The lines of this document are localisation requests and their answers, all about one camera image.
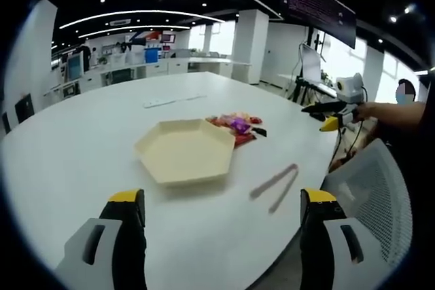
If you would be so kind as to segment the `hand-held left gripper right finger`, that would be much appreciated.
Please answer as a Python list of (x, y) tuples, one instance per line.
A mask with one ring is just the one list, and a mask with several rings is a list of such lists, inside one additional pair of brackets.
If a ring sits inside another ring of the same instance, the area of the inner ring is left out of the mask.
[(377, 289), (378, 240), (330, 193), (300, 193), (301, 289)]

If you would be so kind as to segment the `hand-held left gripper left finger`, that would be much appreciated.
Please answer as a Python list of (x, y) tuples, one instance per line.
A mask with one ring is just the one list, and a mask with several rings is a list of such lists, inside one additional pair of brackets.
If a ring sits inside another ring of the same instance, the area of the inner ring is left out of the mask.
[(66, 289), (146, 289), (146, 248), (144, 191), (118, 192), (65, 243), (54, 274)]

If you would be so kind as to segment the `person's right hand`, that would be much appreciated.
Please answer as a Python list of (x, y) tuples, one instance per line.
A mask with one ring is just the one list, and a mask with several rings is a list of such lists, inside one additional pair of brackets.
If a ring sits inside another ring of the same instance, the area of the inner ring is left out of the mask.
[(358, 105), (353, 110), (353, 122), (358, 123), (358, 122), (362, 122), (362, 121), (370, 118), (372, 116), (373, 106), (374, 106), (374, 103), (372, 103), (372, 102), (365, 102), (365, 103)]

